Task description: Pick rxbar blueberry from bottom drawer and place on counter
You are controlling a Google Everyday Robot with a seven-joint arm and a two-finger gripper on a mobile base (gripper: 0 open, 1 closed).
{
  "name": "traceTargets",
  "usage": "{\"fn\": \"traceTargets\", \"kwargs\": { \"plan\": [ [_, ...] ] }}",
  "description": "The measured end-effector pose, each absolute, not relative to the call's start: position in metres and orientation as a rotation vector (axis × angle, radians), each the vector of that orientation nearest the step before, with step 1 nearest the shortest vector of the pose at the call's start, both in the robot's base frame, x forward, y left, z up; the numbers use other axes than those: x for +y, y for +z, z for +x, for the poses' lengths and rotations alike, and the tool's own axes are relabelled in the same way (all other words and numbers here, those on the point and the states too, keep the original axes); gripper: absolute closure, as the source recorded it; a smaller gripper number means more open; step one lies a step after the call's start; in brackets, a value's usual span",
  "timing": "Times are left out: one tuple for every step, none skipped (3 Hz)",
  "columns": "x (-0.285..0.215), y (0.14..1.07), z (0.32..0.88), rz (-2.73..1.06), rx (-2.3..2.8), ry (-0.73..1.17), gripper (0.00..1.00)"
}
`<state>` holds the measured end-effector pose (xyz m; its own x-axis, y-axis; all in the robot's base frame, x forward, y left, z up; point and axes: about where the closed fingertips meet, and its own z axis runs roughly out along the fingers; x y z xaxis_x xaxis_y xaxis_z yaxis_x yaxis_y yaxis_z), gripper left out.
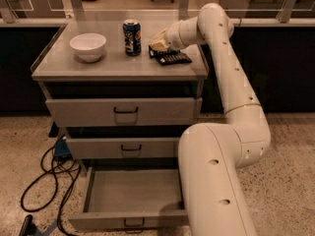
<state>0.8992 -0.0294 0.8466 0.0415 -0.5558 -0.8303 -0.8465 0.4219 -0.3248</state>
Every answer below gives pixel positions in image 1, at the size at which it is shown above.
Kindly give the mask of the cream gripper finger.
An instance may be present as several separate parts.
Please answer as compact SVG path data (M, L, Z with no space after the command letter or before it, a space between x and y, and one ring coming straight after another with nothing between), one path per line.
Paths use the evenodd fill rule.
M169 46L163 43L151 43L150 48L154 51L166 52Z
M159 42L160 40L164 39L165 33L167 32L167 29L161 30L159 33L157 33L151 40L150 44Z

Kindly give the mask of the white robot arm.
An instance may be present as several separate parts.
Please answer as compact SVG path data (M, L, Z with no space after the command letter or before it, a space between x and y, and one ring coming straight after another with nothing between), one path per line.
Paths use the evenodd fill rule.
M263 108L230 44L233 23L209 3L149 42L156 51L209 46L226 122L200 123L179 141L178 164L192 236L257 236L236 169L262 158L271 143Z

